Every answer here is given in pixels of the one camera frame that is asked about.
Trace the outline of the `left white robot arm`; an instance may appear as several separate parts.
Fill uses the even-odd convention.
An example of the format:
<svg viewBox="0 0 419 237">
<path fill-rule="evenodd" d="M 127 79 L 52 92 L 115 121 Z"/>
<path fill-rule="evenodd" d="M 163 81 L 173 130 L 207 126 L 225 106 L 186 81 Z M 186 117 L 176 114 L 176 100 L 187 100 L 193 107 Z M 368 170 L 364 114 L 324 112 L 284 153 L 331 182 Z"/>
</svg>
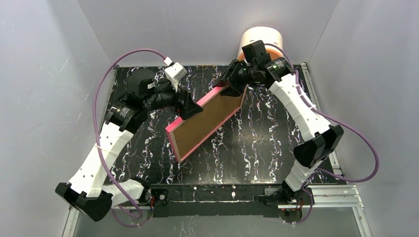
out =
<svg viewBox="0 0 419 237">
<path fill-rule="evenodd" d="M 187 120 L 201 113 L 191 93 L 179 83 L 187 70 L 174 64 L 166 67 L 165 77 L 155 80 L 155 73 L 138 69 L 126 81 L 126 90 L 111 106 L 96 142 L 87 158 L 66 183 L 59 183 L 55 192 L 70 206 L 97 222 L 115 206 L 127 201 L 147 204 L 152 196 L 150 185 L 142 178 L 130 178 L 119 183 L 113 180 L 110 167 L 122 149 L 153 111 L 170 108 L 178 117 Z"/>
</svg>

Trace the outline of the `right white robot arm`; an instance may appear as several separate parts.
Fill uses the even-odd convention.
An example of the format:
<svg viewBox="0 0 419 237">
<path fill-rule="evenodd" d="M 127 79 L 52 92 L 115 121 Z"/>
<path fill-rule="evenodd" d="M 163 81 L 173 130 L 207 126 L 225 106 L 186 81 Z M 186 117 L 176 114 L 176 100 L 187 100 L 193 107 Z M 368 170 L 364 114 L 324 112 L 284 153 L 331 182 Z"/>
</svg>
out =
<svg viewBox="0 0 419 237">
<path fill-rule="evenodd" d="M 271 59 L 267 43 L 257 40 L 242 47 L 244 60 L 232 60 L 214 87 L 223 87 L 222 96 L 238 97 L 248 84 L 264 85 L 292 116 L 304 142 L 294 148 L 294 164 L 275 195 L 297 199 L 307 186 L 310 176 L 328 159 L 344 131 L 332 125 L 316 110 L 301 89 L 298 74 L 285 57 Z"/>
</svg>

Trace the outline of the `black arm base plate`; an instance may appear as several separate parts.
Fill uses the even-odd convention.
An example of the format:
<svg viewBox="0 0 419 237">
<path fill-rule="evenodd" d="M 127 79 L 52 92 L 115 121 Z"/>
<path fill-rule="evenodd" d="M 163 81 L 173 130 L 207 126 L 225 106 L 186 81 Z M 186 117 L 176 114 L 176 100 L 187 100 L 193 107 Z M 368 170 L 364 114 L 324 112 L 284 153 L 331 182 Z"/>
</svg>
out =
<svg viewBox="0 0 419 237">
<path fill-rule="evenodd" d="M 153 184 L 138 201 L 153 217 L 174 216 L 280 216 L 302 217 L 302 209 L 314 204 L 311 188 L 287 191 L 280 184 Z"/>
</svg>

